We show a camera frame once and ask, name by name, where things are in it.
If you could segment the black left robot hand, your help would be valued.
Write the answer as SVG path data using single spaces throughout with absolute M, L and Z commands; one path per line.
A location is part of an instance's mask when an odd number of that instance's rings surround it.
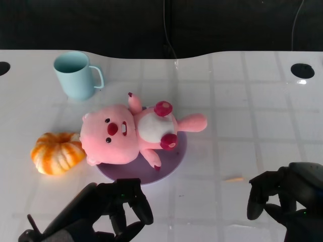
M 93 229 L 102 216 L 109 217 L 112 233 Z M 140 179 L 90 183 L 45 229 L 42 241 L 131 241 L 151 224 L 153 214 Z

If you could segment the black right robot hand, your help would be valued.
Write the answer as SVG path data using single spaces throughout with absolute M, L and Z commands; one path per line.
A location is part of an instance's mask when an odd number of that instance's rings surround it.
M 275 221 L 288 223 L 322 219 L 322 165 L 292 162 L 277 171 L 266 171 L 249 181 L 247 218 L 266 211 Z

